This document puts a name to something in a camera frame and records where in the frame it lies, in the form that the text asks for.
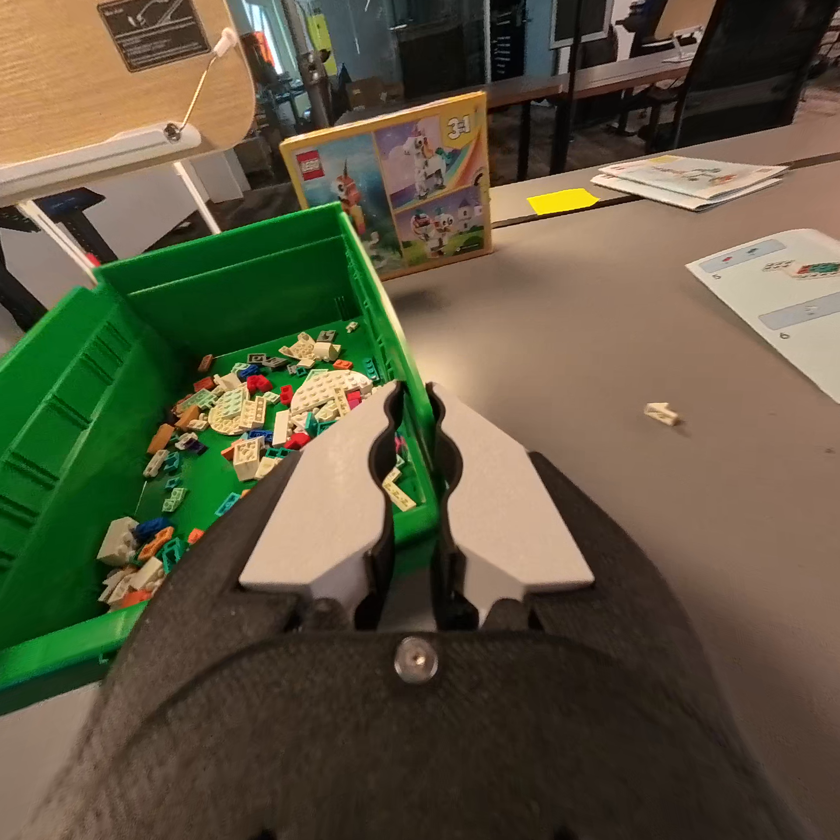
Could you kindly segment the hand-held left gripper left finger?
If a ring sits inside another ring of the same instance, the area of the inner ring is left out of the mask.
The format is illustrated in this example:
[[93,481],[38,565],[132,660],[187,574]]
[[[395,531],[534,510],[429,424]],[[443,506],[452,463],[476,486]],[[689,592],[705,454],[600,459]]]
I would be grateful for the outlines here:
[[306,444],[239,576],[249,591],[384,601],[394,564],[393,504],[404,383],[390,381]]

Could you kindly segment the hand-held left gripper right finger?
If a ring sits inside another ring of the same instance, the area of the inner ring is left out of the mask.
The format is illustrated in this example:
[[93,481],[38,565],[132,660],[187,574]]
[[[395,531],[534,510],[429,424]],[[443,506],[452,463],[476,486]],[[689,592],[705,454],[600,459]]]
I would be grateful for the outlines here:
[[427,395],[445,485],[430,571],[437,627],[481,627],[500,601],[592,587],[535,454],[441,384]]

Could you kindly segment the pile of lego pieces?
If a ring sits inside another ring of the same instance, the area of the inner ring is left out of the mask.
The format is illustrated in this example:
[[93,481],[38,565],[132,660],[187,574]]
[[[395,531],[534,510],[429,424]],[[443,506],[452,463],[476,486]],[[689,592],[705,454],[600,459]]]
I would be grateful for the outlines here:
[[115,613],[149,601],[210,525],[282,460],[385,383],[407,385],[395,362],[363,317],[214,357],[175,404],[175,420],[153,436],[133,510],[108,524],[98,602]]

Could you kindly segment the green plastic storage bin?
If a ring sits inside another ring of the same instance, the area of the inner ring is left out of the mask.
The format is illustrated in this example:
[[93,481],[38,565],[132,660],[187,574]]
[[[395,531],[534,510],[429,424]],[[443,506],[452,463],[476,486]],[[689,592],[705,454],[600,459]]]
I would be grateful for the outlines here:
[[145,477],[148,451],[206,376],[300,333],[334,330],[352,372],[406,385],[393,509],[396,573],[424,566],[438,518],[432,409],[372,259],[337,206],[272,219],[111,263],[2,358],[2,714],[101,679],[143,605],[103,601],[109,526],[166,517],[186,548],[253,482],[228,444]]

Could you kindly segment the lego instruction booklet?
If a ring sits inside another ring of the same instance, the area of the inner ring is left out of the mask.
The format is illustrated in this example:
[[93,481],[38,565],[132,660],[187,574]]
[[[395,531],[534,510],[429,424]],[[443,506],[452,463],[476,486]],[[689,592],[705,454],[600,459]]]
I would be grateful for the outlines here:
[[839,403],[839,242],[800,228],[686,265],[821,392]]

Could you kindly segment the colourful lego set box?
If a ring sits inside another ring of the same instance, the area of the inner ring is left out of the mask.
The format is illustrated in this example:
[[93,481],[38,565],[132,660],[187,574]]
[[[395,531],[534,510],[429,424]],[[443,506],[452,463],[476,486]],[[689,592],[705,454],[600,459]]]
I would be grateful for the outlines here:
[[283,140],[301,208],[340,205],[381,280],[493,251],[487,94]]

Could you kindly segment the yellow paper sheet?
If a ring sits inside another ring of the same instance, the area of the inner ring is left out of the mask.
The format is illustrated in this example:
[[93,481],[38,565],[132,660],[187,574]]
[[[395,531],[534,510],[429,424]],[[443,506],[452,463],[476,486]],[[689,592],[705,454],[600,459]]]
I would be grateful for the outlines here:
[[549,192],[527,198],[531,210],[537,216],[575,213],[589,209],[600,199],[583,187]]

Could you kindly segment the white printed leaflet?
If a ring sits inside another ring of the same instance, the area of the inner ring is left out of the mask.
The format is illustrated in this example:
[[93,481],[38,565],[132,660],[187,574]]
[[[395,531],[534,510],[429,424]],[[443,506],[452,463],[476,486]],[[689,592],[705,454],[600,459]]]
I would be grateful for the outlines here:
[[708,199],[677,193],[658,186],[631,182],[623,178],[607,174],[596,175],[591,179],[591,184],[603,187],[607,190],[612,190],[616,193],[644,198],[656,203],[686,209],[691,212],[699,212],[728,203],[743,196],[766,190],[771,186],[781,183],[781,181],[781,178],[768,179],[761,183],[746,186],[742,189]]
[[599,174],[690,196],[704,201],[764,184],[789,170],[787,165],[753,165],[662,154],[641,161],[626,161],[600,169]]

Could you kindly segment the grey light stand pole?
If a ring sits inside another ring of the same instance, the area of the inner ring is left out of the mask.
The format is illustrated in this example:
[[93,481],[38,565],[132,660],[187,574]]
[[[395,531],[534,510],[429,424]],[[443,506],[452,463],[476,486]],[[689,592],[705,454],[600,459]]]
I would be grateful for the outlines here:
[[310,101],[311,122],[317,129],[333,125],[331,87],[320,52],[313,47],[299,2],[283,2],[301,81]]

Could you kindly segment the dark wooden office desk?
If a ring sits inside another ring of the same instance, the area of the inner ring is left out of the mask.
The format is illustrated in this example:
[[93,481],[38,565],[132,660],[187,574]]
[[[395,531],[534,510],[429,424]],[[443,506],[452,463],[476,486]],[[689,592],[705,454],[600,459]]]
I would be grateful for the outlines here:
[[679,58],[676,49],[618,60],[609,64],[575,70],[555,76],[522,76],[491,81],[482,89],[487,97],[488,113],[520,108],[516,180],[529,177],[532,141],[532,111],[536,102],[545,100],[554,107],[549,144],[549,173],[559,174],[568,160],[571,125],[576,102],[643,88],[659,81],[677,81],[686,77],[689,54]]

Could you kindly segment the black mesh office chair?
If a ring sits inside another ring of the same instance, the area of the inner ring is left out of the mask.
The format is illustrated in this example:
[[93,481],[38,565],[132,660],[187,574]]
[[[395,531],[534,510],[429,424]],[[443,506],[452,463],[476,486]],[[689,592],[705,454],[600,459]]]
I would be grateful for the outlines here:
[[665,152],[793,121],[837,1],[720,1],[675,98],[652,106],[647,152]]

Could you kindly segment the framed panel on stand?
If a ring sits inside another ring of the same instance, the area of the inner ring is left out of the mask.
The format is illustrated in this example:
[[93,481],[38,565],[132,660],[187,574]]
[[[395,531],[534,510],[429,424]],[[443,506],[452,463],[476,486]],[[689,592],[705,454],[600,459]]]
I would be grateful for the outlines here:
[[605,38],[612,26],[614,4],[614,1],[552,1],[549,47],[570,48],[576,32],[582,44]]

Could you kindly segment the yellow wall sign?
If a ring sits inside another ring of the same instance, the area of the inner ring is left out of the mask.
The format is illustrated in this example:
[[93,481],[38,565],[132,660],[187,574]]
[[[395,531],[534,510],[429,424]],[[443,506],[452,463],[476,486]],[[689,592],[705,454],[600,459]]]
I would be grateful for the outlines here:
[[320,9],[317,8],[307,15],[307,29],[311,44],[318,51],[327,75],[338,76],[339,70],[333,54],[327,19]]

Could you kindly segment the wooden book stand white frame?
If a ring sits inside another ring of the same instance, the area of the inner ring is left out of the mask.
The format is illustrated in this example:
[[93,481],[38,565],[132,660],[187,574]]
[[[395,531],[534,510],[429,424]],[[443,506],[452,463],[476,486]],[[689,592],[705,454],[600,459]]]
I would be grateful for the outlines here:
[[2,2],[2,204],[93,265],[35,199],[232,149],[255,85],[228,2]]

